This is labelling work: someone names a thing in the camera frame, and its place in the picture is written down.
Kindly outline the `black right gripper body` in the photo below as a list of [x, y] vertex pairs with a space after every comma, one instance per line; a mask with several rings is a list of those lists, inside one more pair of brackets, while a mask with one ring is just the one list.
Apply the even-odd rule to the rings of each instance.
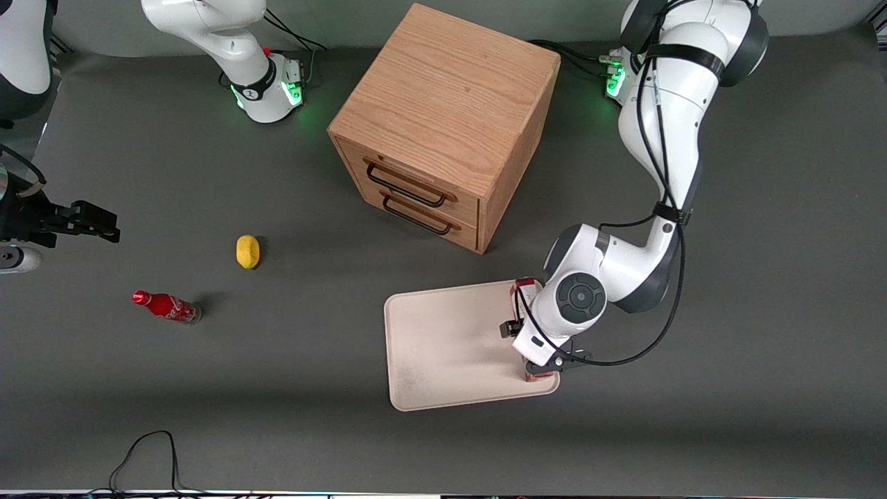
[[2, 188], [2, 241], [56, 247], [58, 206], [42, 192], [42, 184], [7, 184]]

